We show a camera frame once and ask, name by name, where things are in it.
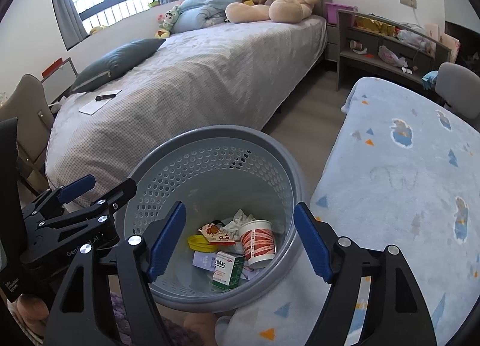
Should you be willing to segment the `red white snack bag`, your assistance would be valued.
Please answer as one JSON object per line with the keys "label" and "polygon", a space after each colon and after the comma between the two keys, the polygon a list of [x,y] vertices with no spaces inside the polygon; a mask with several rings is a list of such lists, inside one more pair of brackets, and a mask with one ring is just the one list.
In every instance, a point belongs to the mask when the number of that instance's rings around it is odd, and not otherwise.
{"label": "red white snack bag", "polygon": [[210,222],[201,226],[198,232],[212,245],[234,245],[234,238],[221,224]]}

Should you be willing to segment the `purple small box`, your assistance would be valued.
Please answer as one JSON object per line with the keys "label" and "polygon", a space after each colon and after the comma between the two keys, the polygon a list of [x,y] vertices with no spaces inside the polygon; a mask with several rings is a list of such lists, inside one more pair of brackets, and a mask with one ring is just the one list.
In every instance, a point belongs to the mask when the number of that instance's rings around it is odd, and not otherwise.
{"label": "purple small box", "polygon": [[216,253],[194,251],[192,266],[208,272],[214,272],[216,269]]}

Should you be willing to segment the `white tissue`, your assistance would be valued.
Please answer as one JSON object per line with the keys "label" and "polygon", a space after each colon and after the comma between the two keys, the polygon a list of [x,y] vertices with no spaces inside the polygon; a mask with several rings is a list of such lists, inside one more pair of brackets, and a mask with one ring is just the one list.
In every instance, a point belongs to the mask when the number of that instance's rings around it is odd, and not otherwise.
{"label": "white tissue", "polygon": [[239,241],[240,233],[239,230],[241,227],[248,222],[253,222],[256,219],[252,214],[245,214],[241,208],[234,214],[232,220],[227,223],[223,229],[229,235],[229,237],[234,241]]}

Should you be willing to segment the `red white paper cup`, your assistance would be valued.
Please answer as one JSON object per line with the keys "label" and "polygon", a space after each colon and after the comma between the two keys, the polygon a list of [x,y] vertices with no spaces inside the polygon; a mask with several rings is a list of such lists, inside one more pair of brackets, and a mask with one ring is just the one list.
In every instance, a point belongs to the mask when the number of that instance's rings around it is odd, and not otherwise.
{"label": "red white paper cup", "polygon": [[247,265],[263,269],[276,255],[272,223],[266,220],[247,222],[239,230],[240,243]]}

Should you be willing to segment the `green white medicine box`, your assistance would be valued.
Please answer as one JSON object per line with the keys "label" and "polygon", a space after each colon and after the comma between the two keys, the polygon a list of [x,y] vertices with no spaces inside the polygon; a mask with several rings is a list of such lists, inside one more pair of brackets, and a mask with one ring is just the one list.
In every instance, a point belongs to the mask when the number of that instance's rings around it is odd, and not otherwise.
{"label": "green white medicine box", "polygon": [[229,291],[239,286],[245,256],[236,253],[216,253],[215,270],[212,286],[222,291]]}

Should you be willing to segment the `grey perforated trash bin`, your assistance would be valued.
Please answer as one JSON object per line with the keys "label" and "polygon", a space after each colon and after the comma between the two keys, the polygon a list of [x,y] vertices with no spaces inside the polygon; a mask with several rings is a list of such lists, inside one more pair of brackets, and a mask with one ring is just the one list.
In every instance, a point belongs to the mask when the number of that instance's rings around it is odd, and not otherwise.
{"label": "grey perforated trash bin", "polygon": [[[295,205],[307,184],[295,158],[274,138],[243,126],[207,126],[172,138],[133,170],[136,195],[115,213],[120,238],[140,235],[164,219],[177,201],[186,223],[165,272],[151,283],[155,302],[185,312],[221,312],[259,299],[283,280],[302,249]],[[229,222],[242,210],[272,222],[277,253],[251,281],[221,292],[212,277],[193,267],[187,238],[199,227]]]}

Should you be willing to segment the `white paper notebook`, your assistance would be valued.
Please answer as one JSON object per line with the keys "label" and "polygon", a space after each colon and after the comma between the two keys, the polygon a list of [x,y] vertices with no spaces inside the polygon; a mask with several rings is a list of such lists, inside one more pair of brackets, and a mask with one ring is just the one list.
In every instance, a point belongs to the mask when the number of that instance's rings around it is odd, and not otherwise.
{"label": "white paper notebook", "polygon": [[[116,96],[118,96],[118,94],[120,94],[122,90],[114,90],[114,91],[105,91],[103,93],[101,93],[101,95],[106,95],[106,94],[116,94]],[[88,104],[84,105],[83,107],[81,107],[79,109],[79,113],[82,113],[82,114],[85,114],[85,115],[89,115],[89,116],[92,116],[94,115],[95,113],[97,113],[98,110],[100,110],[101,108],[103,108],[106,104],[108,104],[111,100],[113,99],[108,99],[108,100],[103,100],[103,101],[95,101],[95,98],[90,101]]]}

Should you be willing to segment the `black marker pen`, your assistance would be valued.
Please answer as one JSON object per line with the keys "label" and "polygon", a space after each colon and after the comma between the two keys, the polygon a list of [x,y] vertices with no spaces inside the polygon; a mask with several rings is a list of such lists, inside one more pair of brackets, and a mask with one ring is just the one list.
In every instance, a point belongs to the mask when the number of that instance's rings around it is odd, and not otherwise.
{"label": "black marker pen", "polygon": [[113,99],[115,97],[116,97],[116,94],[99,95],[95,97],[95,101],[103,101],[103,100]]}

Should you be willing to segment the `whiteboard with red clip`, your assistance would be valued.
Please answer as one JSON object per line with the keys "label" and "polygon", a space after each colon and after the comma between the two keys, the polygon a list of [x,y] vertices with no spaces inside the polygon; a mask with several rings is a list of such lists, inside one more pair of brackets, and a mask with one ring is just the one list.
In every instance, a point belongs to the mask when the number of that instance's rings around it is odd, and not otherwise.
{"label": "whiteboard with red clip", "polygon": [[47,103],[60,100],[77,78],[77,70],[72,59],[64,60],[51,74],[41,80]]}

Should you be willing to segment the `dark green pillow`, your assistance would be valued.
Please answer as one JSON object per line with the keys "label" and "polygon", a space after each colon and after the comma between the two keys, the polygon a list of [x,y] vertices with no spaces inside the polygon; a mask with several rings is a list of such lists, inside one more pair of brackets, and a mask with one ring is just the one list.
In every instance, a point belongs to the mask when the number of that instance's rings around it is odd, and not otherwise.
{"label": "dark green pillow", "polygon": [[121,47],[95,60],[85,67],[71,85],[71,94],[92,92],[102,85],[123,77],[132,68],[154,55],[165,42],[162,38],[143,38]]}

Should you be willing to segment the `grey curtain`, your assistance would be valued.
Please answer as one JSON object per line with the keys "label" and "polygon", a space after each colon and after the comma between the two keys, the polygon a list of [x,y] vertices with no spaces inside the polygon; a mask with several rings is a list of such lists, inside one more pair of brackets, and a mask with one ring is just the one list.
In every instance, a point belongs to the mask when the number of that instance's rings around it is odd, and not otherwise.
{"label": "grey curtain", "polygon": [[86,29],[72,0],[51,0],[58,30],[67,50],[87,38]]}

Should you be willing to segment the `light blue folded quilt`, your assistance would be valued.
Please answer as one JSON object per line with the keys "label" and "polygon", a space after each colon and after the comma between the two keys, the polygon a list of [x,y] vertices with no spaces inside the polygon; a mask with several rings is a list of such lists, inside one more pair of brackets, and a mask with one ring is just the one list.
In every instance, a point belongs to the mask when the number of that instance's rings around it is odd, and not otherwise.
{"label": "light blue folded quilt", "polygon": [[183,0],[174,9],[178,15],[172,32],[184,33],[204,29],[226,21],[225,10],[229,4],[241,3],[243,0]]}

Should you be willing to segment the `grey office chair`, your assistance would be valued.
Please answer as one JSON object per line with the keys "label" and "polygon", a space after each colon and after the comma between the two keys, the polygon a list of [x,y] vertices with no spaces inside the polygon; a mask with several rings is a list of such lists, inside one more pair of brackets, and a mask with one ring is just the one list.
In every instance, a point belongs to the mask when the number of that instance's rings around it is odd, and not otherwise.
{"label": "grey office chair", "polygon": [[435,92],[461,116],[470,120],[479,117],[479,76],[470,69],[442,63]]}

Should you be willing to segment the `pink storage box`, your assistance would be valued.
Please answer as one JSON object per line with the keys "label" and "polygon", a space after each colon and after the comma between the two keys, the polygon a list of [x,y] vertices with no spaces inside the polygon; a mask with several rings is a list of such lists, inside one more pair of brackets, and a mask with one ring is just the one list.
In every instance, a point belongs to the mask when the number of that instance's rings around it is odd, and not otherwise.
{"label": "pink storage box", "polygon": [[327,2],[326,3],[327,21],[330,24],[337,25],[337,22],[338,22],[337,14],[340,10],[357,12],[358,7],[351,6],[351,5],[346,5],[346,4],[338,4],[338,3],[333,3],[333,2]]}

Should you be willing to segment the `wall power socket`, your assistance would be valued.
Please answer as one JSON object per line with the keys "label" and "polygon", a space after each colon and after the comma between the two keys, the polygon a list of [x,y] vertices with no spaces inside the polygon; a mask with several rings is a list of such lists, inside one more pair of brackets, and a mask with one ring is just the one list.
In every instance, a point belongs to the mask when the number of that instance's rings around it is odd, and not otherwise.
{"label": "wall power socket", "polygon": [[416,9],[417,1],[416,0],[400,0],[402,5],[408,6],[410,8]]}

